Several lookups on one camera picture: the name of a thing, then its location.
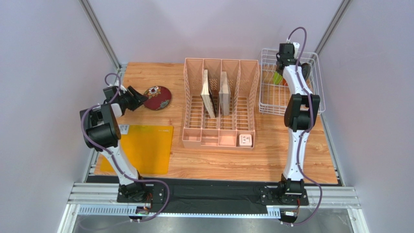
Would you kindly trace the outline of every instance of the white book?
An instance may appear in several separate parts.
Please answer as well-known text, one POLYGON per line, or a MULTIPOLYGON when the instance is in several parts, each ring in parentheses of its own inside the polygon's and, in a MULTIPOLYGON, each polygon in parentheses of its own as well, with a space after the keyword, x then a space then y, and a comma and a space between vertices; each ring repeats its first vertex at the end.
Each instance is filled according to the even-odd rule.
POLYGON ((219 96, 223 116, 230 115, 230 86, 228 85, 227 72, 225 71, 222 72, 219 96))
POLYGON ((206 69, 203 72, 203 87, 200 95, 210 118, 216 118, 216 109, 214 108, 213 95, 211 94, 210 86, 208 84, 208 70, 206 69))

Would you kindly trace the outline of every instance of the maroon round plate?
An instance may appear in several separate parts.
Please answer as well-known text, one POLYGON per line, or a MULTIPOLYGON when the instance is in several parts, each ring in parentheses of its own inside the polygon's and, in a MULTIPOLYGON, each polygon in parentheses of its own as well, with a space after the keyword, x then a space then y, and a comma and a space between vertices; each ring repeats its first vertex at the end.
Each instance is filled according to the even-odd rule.
POLYGON ((148 100, 144 106, 152 110, 160 110, 168 106, 171 102, 171 91, 163 86, 153 86, 144 92, 148 100))

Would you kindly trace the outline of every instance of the white wire basket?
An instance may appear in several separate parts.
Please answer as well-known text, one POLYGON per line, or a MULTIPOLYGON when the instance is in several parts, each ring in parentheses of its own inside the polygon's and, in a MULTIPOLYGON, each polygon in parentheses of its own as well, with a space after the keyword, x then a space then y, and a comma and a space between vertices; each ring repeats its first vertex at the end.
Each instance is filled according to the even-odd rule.
MULTIPOLYGON (((261 51, 259 112, 283 116, 291 98, 291 93, 283 80, 276 83, 282 78, 280 74, 275 72, 277 53, 278 50, 274 49, 262 49, 261 51)), ((318 55, 314 52, 303 52, 300 62, 309 63, 311 67, 306 83, 312 93, 319 95, 321 98, 318 110, 318 115, 320 115, 325 111, 325 98, 318 55)))

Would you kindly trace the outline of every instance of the yellow folder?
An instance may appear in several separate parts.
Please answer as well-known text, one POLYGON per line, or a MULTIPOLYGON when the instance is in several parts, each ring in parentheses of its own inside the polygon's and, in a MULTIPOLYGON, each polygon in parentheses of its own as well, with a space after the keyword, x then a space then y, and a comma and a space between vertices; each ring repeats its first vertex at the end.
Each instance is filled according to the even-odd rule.
MULTIPOLYGON (((173 126, 119 125, 121 146, 140 174, 167 174, 170 163, 173 126)), ((103 159, 101 171, 114 172, 103 159)))

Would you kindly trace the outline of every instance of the white wall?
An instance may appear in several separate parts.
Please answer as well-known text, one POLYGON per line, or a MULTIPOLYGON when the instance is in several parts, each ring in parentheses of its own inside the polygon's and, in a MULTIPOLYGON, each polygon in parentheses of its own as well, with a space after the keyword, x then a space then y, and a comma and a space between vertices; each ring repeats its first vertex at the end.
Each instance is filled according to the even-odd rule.
MULTIPOLYGON (((314 51, 341 0, 91 0, 122 63, 258 59, 298 26, 314 51)), ((293 39, 301 43, 303 35, 293 39)))
POLYGON ((372 233, 413 231, 413 9, 354 0, 321 54, 326 119, 372 233))
POLYGON ((0 2, 0 232, 56 232, 113 71, 77 0, 0 2))

